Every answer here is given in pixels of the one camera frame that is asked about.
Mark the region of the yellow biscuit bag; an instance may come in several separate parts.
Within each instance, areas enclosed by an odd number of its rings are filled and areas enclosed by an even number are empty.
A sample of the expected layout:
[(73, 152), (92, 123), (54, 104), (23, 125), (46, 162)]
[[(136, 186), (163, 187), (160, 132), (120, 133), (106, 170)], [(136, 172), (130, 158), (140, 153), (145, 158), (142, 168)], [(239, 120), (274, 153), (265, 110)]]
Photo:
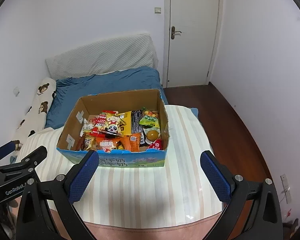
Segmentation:
[(83, 150), (84, 151), (96, 151), (99, 149), (99, 142), (97, 137), (93, 137), (91, 135), (85, 135), (83, 142)]

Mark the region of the orange panda chips bag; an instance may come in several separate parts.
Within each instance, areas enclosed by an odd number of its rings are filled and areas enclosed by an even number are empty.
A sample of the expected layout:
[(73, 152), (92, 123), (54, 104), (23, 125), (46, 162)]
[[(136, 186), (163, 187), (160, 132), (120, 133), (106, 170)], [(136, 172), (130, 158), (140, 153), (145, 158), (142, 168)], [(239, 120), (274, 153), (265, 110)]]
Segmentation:
[(106, 139), (96, 138), (97, 149), (103, 152), (110, 153), (112, 150), (117, 150), (120, 144), (120, 138)]

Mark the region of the orange snack bag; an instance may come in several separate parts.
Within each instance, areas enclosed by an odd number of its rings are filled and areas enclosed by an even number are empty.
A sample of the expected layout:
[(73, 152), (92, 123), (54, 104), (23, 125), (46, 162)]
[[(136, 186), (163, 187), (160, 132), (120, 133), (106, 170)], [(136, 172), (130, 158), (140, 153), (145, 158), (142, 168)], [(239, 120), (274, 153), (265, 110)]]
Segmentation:
[(124, 148), (129, 152), (140, 152), (141, 133), (132, 133), (131, 135), (124, 136), (120, 139)]

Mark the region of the small red snack packet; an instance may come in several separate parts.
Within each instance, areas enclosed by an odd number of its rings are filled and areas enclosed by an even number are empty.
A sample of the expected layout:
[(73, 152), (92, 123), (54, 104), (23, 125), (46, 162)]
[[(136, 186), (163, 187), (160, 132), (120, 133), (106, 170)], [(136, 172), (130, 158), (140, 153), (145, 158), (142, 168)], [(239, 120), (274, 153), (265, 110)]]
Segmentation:
[(161, 151), (162, 150), (162, 140), (161, 139), (157, 139), (154, 142), (152, 142), (148, 147), (147, 147), (148, 151)]

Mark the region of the red stick snack packet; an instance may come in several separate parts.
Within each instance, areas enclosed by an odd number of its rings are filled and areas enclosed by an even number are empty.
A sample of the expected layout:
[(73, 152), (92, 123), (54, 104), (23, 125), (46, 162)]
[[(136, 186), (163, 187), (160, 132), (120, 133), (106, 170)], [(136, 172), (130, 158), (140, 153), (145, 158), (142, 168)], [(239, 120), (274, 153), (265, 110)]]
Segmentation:
[(98, 116), (94, 117), (92, 119), (92, 123), (94, 124), (94, 127), (91, 130), (89, 135), (91, 135), (93, 137), (99, 137), (99, 138), (105, 138), (106, 136), (110, 135), (110, 134), (102, 133), (98, 130), (100, 128), (100, 126), (105, 123), (106, 113), (114, 114), (117, 116), (118, 111), (104, 111), (101, 114), (99, 114)]

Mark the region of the yellow panda snack bag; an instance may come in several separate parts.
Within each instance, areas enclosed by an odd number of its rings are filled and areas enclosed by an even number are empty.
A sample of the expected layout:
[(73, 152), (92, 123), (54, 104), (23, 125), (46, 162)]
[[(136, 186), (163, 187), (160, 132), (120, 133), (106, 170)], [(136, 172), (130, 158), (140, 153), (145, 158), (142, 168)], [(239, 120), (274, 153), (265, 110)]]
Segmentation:
[(100, 126), (98, 129), (102, 133), (123, 136), (123, 126), (126, 125), (126, 122), (123, 121), (119, 116), (114, 114), (106, 113), (105, 123)]

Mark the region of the egg yolk snack packet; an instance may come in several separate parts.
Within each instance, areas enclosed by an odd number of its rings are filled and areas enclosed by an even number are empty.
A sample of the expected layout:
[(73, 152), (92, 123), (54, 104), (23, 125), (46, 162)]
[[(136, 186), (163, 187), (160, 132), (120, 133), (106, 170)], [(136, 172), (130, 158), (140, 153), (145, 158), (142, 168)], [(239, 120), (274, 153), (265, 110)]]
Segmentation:
[(157, 127), (144, 128), (143, 132), (145, 134), (145, 142), (149, 145), (160, 138), (160, 129)]

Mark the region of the yellow black snack bag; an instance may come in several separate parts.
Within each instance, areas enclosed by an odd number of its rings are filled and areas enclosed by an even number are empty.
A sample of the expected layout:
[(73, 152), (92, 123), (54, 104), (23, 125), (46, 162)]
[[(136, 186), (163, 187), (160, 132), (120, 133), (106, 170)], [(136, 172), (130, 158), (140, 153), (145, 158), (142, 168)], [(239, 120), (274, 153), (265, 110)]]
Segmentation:
[(143, 127), (139, 124), (142, 119), (142, 110), (120, 113), (119, 118), (121, 119), (120, 129), (123, 136), (143, 132)]

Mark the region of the colourful candy green bag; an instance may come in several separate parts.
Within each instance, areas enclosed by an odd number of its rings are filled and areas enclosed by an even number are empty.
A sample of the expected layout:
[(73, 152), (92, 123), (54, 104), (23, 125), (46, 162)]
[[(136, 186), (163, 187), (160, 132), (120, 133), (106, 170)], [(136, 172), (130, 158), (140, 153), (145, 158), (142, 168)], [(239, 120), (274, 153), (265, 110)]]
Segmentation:
[(143, 107), (142, 118), (139, 121), (139, 124), (142, 126), (159, 128), (159, 113), (150, 111), (147, 108)]

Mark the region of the white Franzzi wafer packet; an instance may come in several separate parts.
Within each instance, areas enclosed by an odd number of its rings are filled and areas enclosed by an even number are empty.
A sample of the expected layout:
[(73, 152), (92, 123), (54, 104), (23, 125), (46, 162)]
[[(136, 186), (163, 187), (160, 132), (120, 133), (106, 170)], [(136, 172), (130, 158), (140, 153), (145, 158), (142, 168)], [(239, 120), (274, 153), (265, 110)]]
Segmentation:
[(93, 129), (94, 124), (87, 119), (83, 119), (83, 126), (80, 131), (80, 137), (83, 137), (85, 134), (90, 134), (91, 130)]

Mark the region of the bear print long pillow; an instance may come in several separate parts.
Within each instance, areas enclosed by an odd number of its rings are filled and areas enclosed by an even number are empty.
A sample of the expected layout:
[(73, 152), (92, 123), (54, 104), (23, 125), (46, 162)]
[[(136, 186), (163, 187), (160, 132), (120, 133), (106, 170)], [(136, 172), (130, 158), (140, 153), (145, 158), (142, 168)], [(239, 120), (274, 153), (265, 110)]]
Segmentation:
[(55, 97), (56, 88), (56, 81), (49, 77), (44, 78), (40, 83), (33, 102), (12, 139), (13, 141), (19, 141), (15, 146), (16, 151), (21, 149), (28, 137), (44, 129), (47, 114)]

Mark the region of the blue bed sheet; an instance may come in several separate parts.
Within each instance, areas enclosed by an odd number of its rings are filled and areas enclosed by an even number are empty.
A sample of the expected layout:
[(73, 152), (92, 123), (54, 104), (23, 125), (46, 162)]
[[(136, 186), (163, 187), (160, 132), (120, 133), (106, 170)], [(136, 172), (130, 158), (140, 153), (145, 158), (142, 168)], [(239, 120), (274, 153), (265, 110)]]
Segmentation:
[(82, 96), (140, 89), (159, 89), (164, 103), (168, 104), (160, 84), (159, 72), (148, 66), (57, 80), (56, 96), (47, 113), (45, 128), (62, 127), (77, 100)]

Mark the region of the white door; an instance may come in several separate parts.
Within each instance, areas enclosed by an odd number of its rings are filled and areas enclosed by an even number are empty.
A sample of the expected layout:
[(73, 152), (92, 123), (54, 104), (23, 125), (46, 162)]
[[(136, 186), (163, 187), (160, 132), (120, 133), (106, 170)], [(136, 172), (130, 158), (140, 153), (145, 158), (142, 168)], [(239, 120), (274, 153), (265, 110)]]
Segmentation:
[[(168, 0), (167, 88), (207, 83), (216, 57), (223, 0)], [(182, 31), (171, 39), (171, 27)]]

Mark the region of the wall socket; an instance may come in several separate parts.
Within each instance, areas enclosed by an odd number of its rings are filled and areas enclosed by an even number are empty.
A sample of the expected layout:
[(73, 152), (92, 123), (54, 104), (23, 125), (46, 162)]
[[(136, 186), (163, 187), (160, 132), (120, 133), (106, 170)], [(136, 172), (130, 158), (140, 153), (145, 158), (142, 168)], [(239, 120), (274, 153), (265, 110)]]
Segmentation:
[(17, 96), (19, 95), (19, 93), (20, 93), (19, 88), (18, 88), (18, 87), (15, 87), (14, 90), (13, 90), (14, 96), (17, 97)]

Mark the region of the wall light switch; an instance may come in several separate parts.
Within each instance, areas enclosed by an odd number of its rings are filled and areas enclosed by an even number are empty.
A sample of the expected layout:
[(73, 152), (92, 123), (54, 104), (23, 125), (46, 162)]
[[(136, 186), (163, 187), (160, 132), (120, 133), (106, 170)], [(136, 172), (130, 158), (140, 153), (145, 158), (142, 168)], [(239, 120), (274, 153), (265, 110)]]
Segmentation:
[(160, 14), (161, 13), (161, 7), (155, 7), (154, 8), (154, 13), (155, 14)]

